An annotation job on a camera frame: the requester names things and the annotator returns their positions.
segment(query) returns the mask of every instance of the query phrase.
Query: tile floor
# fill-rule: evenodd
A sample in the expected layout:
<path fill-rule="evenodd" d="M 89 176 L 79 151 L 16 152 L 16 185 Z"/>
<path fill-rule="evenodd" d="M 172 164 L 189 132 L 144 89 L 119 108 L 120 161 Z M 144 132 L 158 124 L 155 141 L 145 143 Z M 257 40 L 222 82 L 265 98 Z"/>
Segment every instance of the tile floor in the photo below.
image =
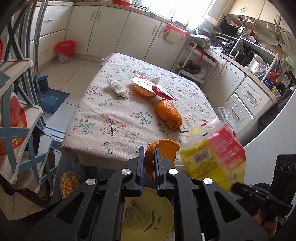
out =
<path fill-rule="evenodd" d="M 13 196 L 7 196 L 1 187 L 0 208 L 8 220 L 24 218 L 43 209 L 17 192 Z"/>
<path fill-rule="evenodd" d="M 40 72 L 48 75 L 50 88 L 70 94 L 54 114 L 43 112 L 47 125 L 66 130 L 85 90 L 98 73 L 99 64 L 93 60 L 73 58 L 69 64 L 53 62 Z"/>

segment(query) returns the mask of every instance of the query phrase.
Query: yellow package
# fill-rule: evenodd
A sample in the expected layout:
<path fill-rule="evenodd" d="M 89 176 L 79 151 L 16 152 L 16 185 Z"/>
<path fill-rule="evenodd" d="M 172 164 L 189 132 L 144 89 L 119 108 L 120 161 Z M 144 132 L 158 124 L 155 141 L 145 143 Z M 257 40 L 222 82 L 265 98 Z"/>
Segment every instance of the yellow package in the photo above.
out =
<path fill-rule="evenodd" d="M 245 151 L 226 124 L 185 144 L 179 154 L 192 178 L 212 178 L 227 192 L 233 183 L 244 181 Z"/>

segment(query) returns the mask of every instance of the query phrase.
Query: window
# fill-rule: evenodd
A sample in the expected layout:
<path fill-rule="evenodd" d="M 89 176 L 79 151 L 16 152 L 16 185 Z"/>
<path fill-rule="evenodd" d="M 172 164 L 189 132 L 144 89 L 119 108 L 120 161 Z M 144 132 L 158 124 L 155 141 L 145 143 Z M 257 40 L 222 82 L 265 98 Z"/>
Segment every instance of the window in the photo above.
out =
<path fill-rule="evenodd" d="M 138 0 L 136 6 L 196 29 L 213 0 Z"/>

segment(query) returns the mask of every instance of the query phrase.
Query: yellow plate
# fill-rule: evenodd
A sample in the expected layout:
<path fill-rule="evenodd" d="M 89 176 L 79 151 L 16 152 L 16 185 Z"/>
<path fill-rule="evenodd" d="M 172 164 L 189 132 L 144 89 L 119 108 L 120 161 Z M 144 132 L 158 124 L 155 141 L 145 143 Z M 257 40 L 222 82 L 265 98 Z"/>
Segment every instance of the yellow plate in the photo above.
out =
<path fill-rule="evenodd" d="M 157 195 L 156 190 L 148 187 L 143 187 L 143 195 L 141 197 L 127 197 L 126 202 L 131 199 L 135 200 L 141 207 L 143 218 L 149 217 L 148 223 L 142 230 L 133 230 L 132 228 L 123 227 L 121 230 L 121 241 L 163 241 L 172 231 L 174 226 L 174 210 L 166 197 Z M 152 212 L 155 216 L 155 221 L 152 222 Z"/>

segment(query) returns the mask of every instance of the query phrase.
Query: floral tablecloth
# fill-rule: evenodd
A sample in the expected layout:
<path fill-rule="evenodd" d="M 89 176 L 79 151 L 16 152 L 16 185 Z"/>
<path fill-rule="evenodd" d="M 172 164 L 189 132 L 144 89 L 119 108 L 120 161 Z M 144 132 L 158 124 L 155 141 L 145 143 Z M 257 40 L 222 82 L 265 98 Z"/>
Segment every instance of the floral tablecloth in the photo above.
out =
<path fill-rule="evenodd" d="M 159 76 L 159 84 L 178 99 L 172 104 L 182 115 L 181 130 L 192 130 L 217 118 L 195 83 L 152 64 L 114 53 L 86 90 L 62 143 L 62 148 L 77 156 L 84 166 L 121 169 L 127 160 L 138 155 L 141 145 L 146 149 L 159 139 L 171 139 L 180 145 L 186 142 L 188 132 L 181 134 L 169 129 L 157 115 L 155 105 L 161 98 L 146 99 L 133 89 L 130 78 L 136 72 Z M 107 79 L 122 83 L 128 97 L 116 94 Z M 183 166 L 179 155 L 176 166 Z"/>

